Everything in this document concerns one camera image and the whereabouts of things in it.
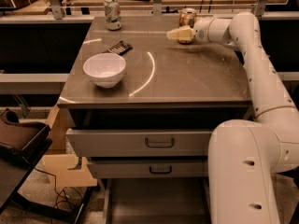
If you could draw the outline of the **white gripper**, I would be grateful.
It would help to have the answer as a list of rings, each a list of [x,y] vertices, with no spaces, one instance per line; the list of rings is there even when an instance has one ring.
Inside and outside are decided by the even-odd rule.
[[[194,37],[199,43],[208,43],[209,26],[213,21],[213,17],[204,17],[194,24],[193,29],[189,25],[181,26],[168,31],[166,37],[178,41],[192,41]]]

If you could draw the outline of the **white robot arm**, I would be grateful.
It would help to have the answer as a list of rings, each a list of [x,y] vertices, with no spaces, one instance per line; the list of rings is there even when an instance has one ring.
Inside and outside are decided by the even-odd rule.
[[[212,224],[280,224],[271,174],[299,165],[299,111],[263,49],[257,18],[250,12],[205,17],[166,36],[218,43],[244,60],[255,120],[225,121],[210,137]]]

